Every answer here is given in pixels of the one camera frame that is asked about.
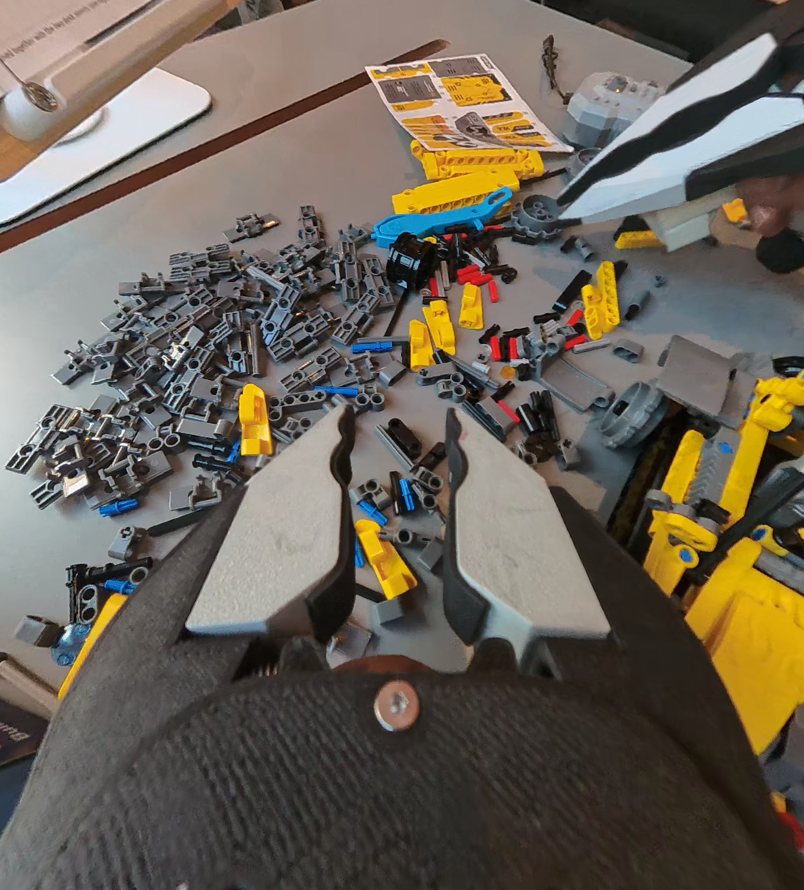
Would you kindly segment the yellow seven-hole beam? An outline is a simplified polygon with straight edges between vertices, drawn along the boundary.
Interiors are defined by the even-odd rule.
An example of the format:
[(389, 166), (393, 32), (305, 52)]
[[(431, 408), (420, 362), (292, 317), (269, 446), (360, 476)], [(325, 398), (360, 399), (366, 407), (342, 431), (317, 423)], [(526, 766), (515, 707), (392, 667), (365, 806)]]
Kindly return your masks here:
[(614, 264), (603, 261), (596, 270), (598, 312), (603, 333), (610, 333), (620, 324), (617, 276)]

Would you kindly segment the long yellow beam assembly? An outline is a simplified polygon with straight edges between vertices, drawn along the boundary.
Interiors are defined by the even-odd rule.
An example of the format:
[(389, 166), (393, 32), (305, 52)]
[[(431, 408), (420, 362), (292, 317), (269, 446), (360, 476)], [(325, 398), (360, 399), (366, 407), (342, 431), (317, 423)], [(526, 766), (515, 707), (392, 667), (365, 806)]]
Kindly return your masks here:
[(541, 153), (536, 150), (491, 148), (480, 150), (427, 150), (418, 140), (410, 144), (411, 154), (421, 163), (429, 182), (447, 180), (490, 168), (513, 172), (520, 181), (544, 175)]

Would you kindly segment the dark grey curved panel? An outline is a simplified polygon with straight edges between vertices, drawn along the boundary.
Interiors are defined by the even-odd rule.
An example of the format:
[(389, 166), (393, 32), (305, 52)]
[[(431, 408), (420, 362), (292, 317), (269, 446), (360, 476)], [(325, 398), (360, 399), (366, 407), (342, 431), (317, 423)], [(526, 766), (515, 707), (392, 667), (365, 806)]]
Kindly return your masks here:
[(555, 333), (540, 343), (534, 340), (531, 345), (534, 381), (579, 413), (611, 406), (614, 390), (565, 359), (562, 335)]

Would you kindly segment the small grey cross axle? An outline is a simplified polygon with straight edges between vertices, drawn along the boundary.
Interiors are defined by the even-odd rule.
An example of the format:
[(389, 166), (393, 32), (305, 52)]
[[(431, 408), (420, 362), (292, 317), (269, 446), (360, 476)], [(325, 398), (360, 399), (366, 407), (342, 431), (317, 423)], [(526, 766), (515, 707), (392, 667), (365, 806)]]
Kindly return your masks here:
[(59, 698), (55, 687), (5, 651), (0, 651), (0, 679), (28, 696), (48, 716), (51, 717), (57, 712)]

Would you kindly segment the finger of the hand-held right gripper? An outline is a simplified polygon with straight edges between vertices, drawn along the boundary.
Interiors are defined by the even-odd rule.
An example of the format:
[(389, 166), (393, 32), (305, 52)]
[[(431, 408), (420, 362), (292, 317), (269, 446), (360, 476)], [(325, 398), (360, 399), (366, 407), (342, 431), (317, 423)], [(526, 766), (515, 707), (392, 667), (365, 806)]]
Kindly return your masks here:
[(601, 179), (570, 206), (570, 218), (598, 223), (679, 206), (687, 176), (804, 124), (804, 95), (766, 95), (684, 145)]
[(590, 185), (696, 139), (758, 98), (782, 95), (769, 92), (777, 51), (765, 33), (671, 89), (585, 167), (558, 195), (558, 204), (571, 206)]

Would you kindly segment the pile of dark grey bricks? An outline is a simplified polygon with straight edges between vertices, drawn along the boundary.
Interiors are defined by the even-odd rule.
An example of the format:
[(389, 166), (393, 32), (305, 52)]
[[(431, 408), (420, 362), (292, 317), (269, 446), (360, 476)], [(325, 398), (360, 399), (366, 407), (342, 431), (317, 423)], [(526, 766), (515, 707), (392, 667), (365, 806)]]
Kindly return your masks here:
[(334, 377), (352, 385), (342, 398), (357, 409), (380, 405), (377, 347), (356, 343), (397, 295), (366, 247), (372, 233), (350, 225), (331, 245), (304, 205), (288, 246), (237, 247), (277, 223), (241, 217), (228, 242), (119, 284), (105, 333), (79, 340), (53, 373), (65, 386), (87, 379), (94, 401), (49, 407), (6, 464), (41, 470), (38, 509), (79, 498), (104, 516), (127, 513), (190, 451), (201, 476), (170, 509), (195, 511), (244, 481), (242, 458), (262, 466), (275, 441), (299, 439), (329, 407)]

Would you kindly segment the white stand base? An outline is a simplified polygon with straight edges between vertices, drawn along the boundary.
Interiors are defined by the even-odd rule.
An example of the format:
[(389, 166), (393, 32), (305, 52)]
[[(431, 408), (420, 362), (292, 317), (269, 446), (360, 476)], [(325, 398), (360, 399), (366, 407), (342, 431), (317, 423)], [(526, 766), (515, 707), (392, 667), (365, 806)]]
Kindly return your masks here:
[(0, 226), (184, 127), (210, 106), (203, 87), (151, 70), (0, 183)]

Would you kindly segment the yellow sticker sheet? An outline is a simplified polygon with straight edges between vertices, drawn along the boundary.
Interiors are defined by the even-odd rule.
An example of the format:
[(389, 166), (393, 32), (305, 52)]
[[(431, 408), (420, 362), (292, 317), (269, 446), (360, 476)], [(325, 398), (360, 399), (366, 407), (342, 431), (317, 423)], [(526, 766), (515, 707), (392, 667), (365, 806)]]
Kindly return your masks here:
[(427, 150), (573, 151), (483, 53), (366, 72), (396, 122)]

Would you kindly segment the dark grey toothed hub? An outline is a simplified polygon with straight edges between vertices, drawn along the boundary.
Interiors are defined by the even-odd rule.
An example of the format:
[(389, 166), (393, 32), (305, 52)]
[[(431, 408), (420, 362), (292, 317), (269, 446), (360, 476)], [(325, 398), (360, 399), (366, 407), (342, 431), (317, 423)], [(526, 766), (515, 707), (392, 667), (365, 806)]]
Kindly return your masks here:
[(560, 237), (560, 206), (554, 197), (532, 194), (519, 201), (511, 212), (512, 238), (527, 244), (551, 242)]

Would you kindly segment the pile of mixed small bricks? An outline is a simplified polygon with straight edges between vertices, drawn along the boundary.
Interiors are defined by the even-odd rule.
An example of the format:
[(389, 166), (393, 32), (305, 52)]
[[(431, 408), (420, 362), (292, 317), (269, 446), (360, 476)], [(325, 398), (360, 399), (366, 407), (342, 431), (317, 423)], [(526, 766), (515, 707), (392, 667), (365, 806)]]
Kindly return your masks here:
[[(477, 368), (458, 362), (449, 351), (443, 355), (445, 362), (415, 371), (418, 384), (435, 385), (439, 395), (452, 402), (452, 407), (468, 414), (501, 444), (513, 425), (521, 421), (524, 434), (536, 441), (533, 446), (523, 443), (519, 449), (518, 457), (527, 464), (540, 462), (553, 454), (561, 458), (576, 457), (570, 441), (558, 444), (553, 437), (555, 420), (550, 392), (531, 393), (531, 402), (522, 405), (521, 411), (516, 414), (508, 409), (503, 399), (497, 398), (498, 394), (507, 393), (511, 382), (497, 388), (495, 382), (480, 374)], [(342, 394), (350, 394), (350, 390), (329, 387), (326, 414), (341, 405), (352, 407), (355, 416), (384, 407), (384, 394), (380, 392), (381, 403), (377, 408), (359, 410), (351, 401), (342, 398)], [(350, 486), (348, 493), (355, 533), (355, 597), (361, 596), (372, 603), (374, 622), (383, 626), (404, 617), (416, 605), (418, 596), (414, 591), (421, 587), (422, 573), (443, 571), (447, 522), (439, 503), (443, 478), (437, 474), (436, 466), (445, 459), (446, 446), (442, 440), (422, 456), (418, 437), (397, 417), (391, 417), (383, 424), (375, 424), (374, 435), (403, 465), (404, 472), (389, 473), (389, 486), (382, 485), (381, 480), (370, 478), (359, 485)], [(268, 464), (273, 445), (268, 461), (262, 466), (255, 465), (249, 458), (242, 458), (241, 466), (247, 475), (241, 484), (249, 483), (251, 474), (259, 473)], [(239, 489), (241, 484), (230, 487), (217, 504), (181, 513), (179, 518), (149, 530), (132, 526), (121, 528), (115, 538), (115, 548), (109, 552), (112, 557), (121, 559), (119, 563), (110, 563), (101, 568), (85, 565), (70, 567), (67, 572), (71, 594), (70, 621), (51, 644), (54, 662), (71, 667), (106, 600), (113, 593), (130, 595), (151, 573), (152, 559), (127, 559), (138, 538), (169, 535), (177, 528), (202, 520), (223, 504), (226, 497)], [(587, 562), (580, 559), (588, 574)], [(596, 593), (595, 584), (591, 584)], [(605, 640), (614, 631), (610, 612), (602, 608), (611, 627), (610, 634), (603, 638)], [(344, 652), (348, 659), (357, 658), (363, 653), (369, 638), (367, 631), (346, 619), (331, 637), (329, 651)], [(522, 659), (528, 655), (538, 641), (540, 639), (530, 647), (513, 647), (517, 657)]]

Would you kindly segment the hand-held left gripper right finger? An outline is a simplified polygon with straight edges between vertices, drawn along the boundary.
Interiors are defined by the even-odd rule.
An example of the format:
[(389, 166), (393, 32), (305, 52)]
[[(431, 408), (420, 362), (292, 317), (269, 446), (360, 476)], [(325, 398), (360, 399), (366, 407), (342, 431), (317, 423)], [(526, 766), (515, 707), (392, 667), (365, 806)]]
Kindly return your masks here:
[(606, 614), (543, 478), (468, 414), (446, 414), (443, 611), (466, 646), (603, 639)]

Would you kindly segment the blue brick separator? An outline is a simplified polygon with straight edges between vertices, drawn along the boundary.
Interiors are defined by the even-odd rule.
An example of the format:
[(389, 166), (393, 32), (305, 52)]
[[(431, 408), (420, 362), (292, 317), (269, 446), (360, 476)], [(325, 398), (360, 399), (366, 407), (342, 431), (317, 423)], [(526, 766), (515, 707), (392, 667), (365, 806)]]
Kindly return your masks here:
[(496, 217), (501, 208), (514, 196), (508, 187), (500, 188), (488, 195), (481, 203), (449, 209), (434, 214), (403, 214), (385, 217), (376, 223), (371, 238), (380, 248), (389, 248), (402, 234), (410, 233), (416, 238), (444, 234), (448, 229), (463, 226), (477, 231), (485, 228)]

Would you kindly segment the black round wheel piece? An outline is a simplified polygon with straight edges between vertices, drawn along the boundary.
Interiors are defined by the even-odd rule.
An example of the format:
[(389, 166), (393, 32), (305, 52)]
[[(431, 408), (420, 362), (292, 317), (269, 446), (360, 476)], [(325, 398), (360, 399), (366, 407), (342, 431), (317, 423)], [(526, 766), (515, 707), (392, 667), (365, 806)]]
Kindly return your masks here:
[(403, 232), (388, 248), (386, 278), (405, 290), (419, 291), (430, 283), (439, 262), (439, 247), (435, 240)]

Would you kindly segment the thin yellow liftarm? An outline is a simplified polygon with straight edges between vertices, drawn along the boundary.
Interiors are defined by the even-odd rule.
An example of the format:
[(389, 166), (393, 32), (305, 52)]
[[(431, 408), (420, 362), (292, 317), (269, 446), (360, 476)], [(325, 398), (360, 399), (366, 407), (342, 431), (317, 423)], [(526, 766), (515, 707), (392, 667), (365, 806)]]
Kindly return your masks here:
[(82, 666), (86, 661), (89, 653), (91, 652), (93, 646), (95, 645), (97, 639), (105, 632), (108, 624), (114, 619), (115, 615), (120, 611), (120, 608), (128, 599), (129, 595), (113, 593), (106, 600), (103, 609), (100, 611), (98, 617), (96, 618), (96, 621), (92, 625), (92, 629), (87, 634), (82, 648), (74, 660), (74, 664), (70, 667), (67, 676), (65, 677), (61, 687), (58, 690), (58, 700), (62, 701), (67, 695), (68, 690), (74, 683), (74, 679), (76, 678), (77, 674), (82, 670)]

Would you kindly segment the grey battery box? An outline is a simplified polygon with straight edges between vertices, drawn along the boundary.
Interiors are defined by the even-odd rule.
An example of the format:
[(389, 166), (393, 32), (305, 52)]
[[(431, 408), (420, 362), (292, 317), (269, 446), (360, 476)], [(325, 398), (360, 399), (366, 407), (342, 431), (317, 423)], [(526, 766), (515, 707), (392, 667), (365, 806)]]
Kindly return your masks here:
[(613, 72), (588, 75), (573, 93), (559, 128), (578, 148), (605, 148), (663, 95), (654, 81)]

